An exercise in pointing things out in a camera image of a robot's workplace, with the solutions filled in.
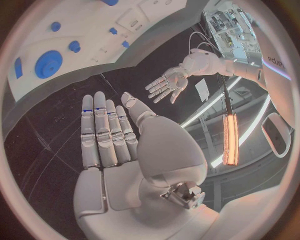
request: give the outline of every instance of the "control panel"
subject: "control panel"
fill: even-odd
[[[145,31],[187,0],[61,0],[23,40],[8,82],[16,101],[39,85],[82,68],[115,63]]]

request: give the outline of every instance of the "orange light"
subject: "orange light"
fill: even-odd
[[[228,115],[224,117],[224,165],[238,165],[239,161],[239,133],[237,115]]]

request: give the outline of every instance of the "black surface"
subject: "black surface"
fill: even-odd
[[[154,104],[148,99],[145,86],[182,62],[188,54],[191,33],[191,29],[180,33],[137,67],[92,76],[53,93],[28,111],[7,136],[4,144],[7,159],[22,193],[36,212],[66,238],[85,239],[73,210],[75,184],[83,170],[80,140],[83,97],[103,91],[117,106],[121,104],[122,93],[127,91],[157,114],[182,123],[202,104],[195,84],[203,76],[189,77],[186,90],[175,104],[170,103],[170,96]],[[194,36],[191,43],[196,46],[199,42],[201,39]],[[212,95],[219,89],[217,78],[205,76],[205,79]],[[21,232],[24,228],[16,225],[12,213],[4,215],[6,234],[14,236],[12,239],[28,239],[15,235],[16,226]]]

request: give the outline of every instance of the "black floor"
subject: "black floor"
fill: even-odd
[[[119,105],[120,96],[127,91],[158,115],[182,123],[202,104],[195,84],[203,77],[190,77],[187,89],[173,105],[170,97],[158,104],[152,103],[145,86],[184,59],[191,32],[188,29],[172,38],[137,67],[92,76],[52,94],[29,110],[7,136],[4,144],[7,159],[22,193],[36,212],[66,238],[85,239],[73,211],[74,188],[83,170],[80,140],[83,97],[103,91],[107,99]],[[194,36],[191,44],[196,46],[200,42],[201,39]],[[216,76],[205,76],[205,79],[211,95],[218,91]],[[4,230],[0,233],[5,234],[3,239],[30,238],[16,225],[7,206],[0,214],[4,219],[1,224]]]

